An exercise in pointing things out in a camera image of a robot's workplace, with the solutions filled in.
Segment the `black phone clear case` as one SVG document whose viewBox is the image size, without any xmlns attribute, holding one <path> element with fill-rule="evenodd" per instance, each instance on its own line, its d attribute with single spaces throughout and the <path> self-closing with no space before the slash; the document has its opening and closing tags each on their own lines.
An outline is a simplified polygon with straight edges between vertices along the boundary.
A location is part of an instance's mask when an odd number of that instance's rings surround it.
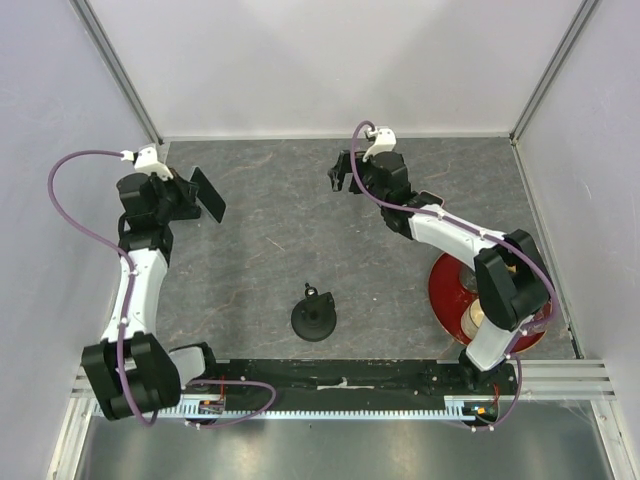
<svg viewBox="0 0 640 480">
<path fill-rule="evenodd" d="M 227 204 L 220 193 L 199 167 L 193 169 L 190 181 L 197 186 L 196 198 L 204 209 L 216 222 L 221 223 L 226 212 Z"/>
</svg>

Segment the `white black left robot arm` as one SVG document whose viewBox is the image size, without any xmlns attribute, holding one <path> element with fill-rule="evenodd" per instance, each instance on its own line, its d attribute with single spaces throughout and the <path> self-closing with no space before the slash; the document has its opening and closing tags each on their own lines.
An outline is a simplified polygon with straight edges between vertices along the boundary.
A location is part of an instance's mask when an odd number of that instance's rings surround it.
<svg viewBox="0 0 640 480">
<path fill-rule="evenodd" d="M 219 369 L 205 342 L 165 350 L 156 337 L 156 316 L 174 236 L 170 224 L 208 212 L 221 221 L 226 203 L 200 168 L 189 179 L 163 181 L 133 173 L 116 184 L 124 212 L 118 220 L 120 285 L 100 341 L 84 348 L 81 365 L 103 415 L 109 420 L 140 415 L 153 421 L 176 406 L 188 384 L 208 393 Z"/>
</svg>

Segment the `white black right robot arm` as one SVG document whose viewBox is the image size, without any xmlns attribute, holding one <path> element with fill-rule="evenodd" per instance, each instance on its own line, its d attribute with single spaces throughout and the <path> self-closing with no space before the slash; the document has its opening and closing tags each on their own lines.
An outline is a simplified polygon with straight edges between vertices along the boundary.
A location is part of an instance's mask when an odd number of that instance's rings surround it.
<svg viewBox="0 0 640 480">
<path fill-rule="evenodd" d="M 483 392 L 530 321 L 555 298 L 555 290 L 536 242 L 526 231 L 484 230 L 448 213 L 442 198 L 414 190 L 401 154 L 366 157 L 343 150 L 328 177 L 333 191 L 344 187 L 365 194 L 381 211 L 387 227 L 415 242 L 431 245 L 474 275 L 484 320 L 459 357 L 458 381 L 467 392 Z"/>
</svg>

